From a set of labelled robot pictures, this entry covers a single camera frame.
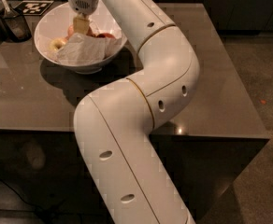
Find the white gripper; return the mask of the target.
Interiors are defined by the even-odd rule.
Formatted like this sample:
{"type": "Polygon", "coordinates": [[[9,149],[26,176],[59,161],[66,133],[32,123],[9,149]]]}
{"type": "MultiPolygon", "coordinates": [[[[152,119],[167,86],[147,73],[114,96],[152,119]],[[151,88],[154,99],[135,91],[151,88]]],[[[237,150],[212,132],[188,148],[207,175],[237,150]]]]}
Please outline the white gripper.
{"type": "Polygon", "coordinates": [[[68,0],[70,7],[78,13],[73,18],[73,29],[75,33],[86,35],[89,31],[90,20],[98,6],[99,0],[68,0]]]}

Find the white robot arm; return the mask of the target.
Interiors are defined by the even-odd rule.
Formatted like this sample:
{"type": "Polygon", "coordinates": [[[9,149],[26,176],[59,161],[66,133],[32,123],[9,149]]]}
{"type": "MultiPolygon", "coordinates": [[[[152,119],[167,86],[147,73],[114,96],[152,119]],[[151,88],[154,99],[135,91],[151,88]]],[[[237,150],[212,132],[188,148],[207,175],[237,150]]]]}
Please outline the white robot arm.
{"type": "Polygon", "coordinates": [[[81,156],[114,223],[195,224],[149,139],[194,95],[192,46],[152,0],[68,1],[86,14],[102,2],[143,65],[89,93],[74,113],[81,156]]]}

